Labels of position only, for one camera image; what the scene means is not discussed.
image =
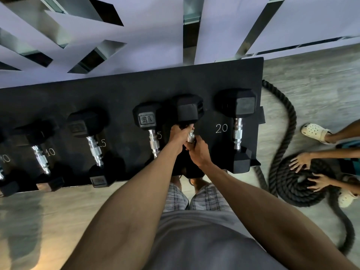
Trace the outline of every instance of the black rope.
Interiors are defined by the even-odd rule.
[[[318,192],[313,192],[311,189],[307,188],[308,186],[314,185],[314,182],[306,179],[309,177],[316,178],[313,176],[312,172],[322,173],[331,178],[336,178],[333,170],[321,159],[313,159],[311,161],[310,170],[301,170],[299,173],[295,173],[289,169],[290,160],[294,158],[296,154],[288,156],[284,159],[283,156],[294,136],[296,129],[296,112],[289,99],[274,85],[263,80],[262,86],[276,96],[282,104],[284,104],[288,114],[289,123],[285,136],[281,141],[274,158],[272,159],[268,175],[268,185],[261,168],[259,166],[254,167],[260,187],[269,191],[276,197],[279,195],[285,202],[297,207],[310,207],[317,204],[325,198],[326,193],[328,192],[329,205],[336,216],[338,216],[343,222],[346,230],[345,240],[338,249],[343,254],[348,254],[354,244],[355,231],[353,224],[339,207],[338,198],[340,188],[328,186]]]

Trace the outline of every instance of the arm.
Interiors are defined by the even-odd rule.
[[[251,235],[288,269],[357,269],[310,219],[270,193],[239,181],[211,162],[196,136],[186,144],[193,162],[209,177]]]
[[[319,178],[318,179],[308,178],[308,180],[316,182],[316,185],[308,186],[307,188],[313,189],[314,192],[320,191],[324,187],[331,185],[331,186],[338,186],[340,188],[347,189],[347,190],[351,191],[351,193],[353,193],[353,194],[360,195],[360,185],[359,184],[353,184],[353,183],[335,180],[335,179],[327,177],[326,175],[323,175],[323,174],[313,173],[313,175],[318,176]]]
[[[159,156],[115,191],[85,230],[62,270],[142,269],[164,210],[171,173],[192,125],[171,129]]]
[[[360,158],[360,148],[348,148],[348,149],[333,149],[312,151],[308,153],[300,153],[294,159],[291,159],[289,166],[296,172],[299,172],[301,168],[306,170],[310,169],[311,160],[315,158]]]

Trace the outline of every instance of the gray t-shirt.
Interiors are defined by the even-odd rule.
[[[286,270],[232,212],[182,210],[160,219],[145,270]]]

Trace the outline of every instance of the gray wood floor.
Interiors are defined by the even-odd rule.
[[[360,45],[328,49],[265,61],[264,79],[283,91],[295,106],[298,129],[315,122],[337,131],[359,118]],[[282,105],[263,91],[261,103],[266,124],[260,125],[258,159],[265,174],[285,132],[287,118]],[[302,136],[299,130],[287,154],[329,148]],[[237,178],[258,185],[253,171]],[[182,178],[184,193],[194,190]],[[61,189],[55,193],[20,193],[0,199],[0,270],[60,269],[84,229],[103,202],[123,183],[109,188],[92,186]],[[302,208],[337,243],[343,237],[339,220],[325,201]],[[360,235],[360,202],[346,213]],[[360,240],[349,258],[360,266]]]

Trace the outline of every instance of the white crocs shoe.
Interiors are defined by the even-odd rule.
[[[331,144],[325,141],[325,136],[327,133],[331,134],[329,129],[324,129],[323,127],[314,124],[314,123],[306,123],[301,127],[301,133],[307,137],[316,139],[323,144]]]
[[[358,199],[358,195],[354,195],[347,189],[341,189],[339,195],[339,206],[342,208],[348,207],[351,203]]]

